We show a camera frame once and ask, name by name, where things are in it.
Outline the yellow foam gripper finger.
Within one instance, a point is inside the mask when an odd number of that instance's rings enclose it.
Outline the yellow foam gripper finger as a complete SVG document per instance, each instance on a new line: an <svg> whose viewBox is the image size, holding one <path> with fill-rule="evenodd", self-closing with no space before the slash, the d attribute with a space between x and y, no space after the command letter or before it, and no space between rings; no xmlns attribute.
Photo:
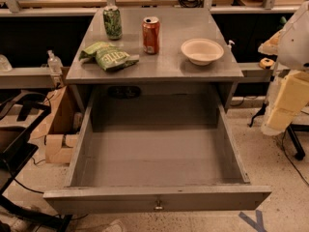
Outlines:
<svg viewBox="0 0 309 232"><path fill-rule="evenodd" d="M290 71L284 78L277 76L270 86L262 133L277 135L283 132L308 103L308 72Z"/></svg>
<svg viewBox="0 0 309 232"><path fill-rule="evenodd" d="M265 55L277 55L280 35L281 31L277 31L258 47L258 51Z"/></svg>

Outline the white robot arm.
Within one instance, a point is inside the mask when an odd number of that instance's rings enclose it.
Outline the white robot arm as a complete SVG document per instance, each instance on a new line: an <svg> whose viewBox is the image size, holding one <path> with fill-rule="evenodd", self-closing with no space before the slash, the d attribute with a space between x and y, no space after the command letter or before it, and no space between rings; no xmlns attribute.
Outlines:
<svg viewBox="0 0 309 232"><path fill-rule="evenodd" d="M303 2L284 27L261 44L259 51L274 53L277 64L290 69L284 77L274 70L267 90L261 131L277 135L309 102L309 2Z"/></svg>

